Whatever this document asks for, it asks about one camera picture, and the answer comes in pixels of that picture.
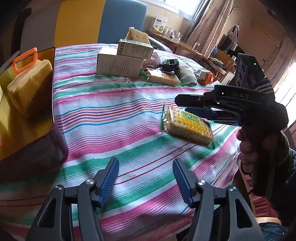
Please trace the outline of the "right hand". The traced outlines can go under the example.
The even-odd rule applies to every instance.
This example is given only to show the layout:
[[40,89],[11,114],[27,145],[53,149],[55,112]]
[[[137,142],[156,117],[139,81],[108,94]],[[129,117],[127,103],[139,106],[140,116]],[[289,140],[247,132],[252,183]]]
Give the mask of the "right hand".
[[254,171],[255,163],[258,161],[259,155],[255,151],[255,147],[245,137],[245,133],[242,128],[238,131],[236,137],[241,142],[239,146],[241,170],[245,175],[251,175]]

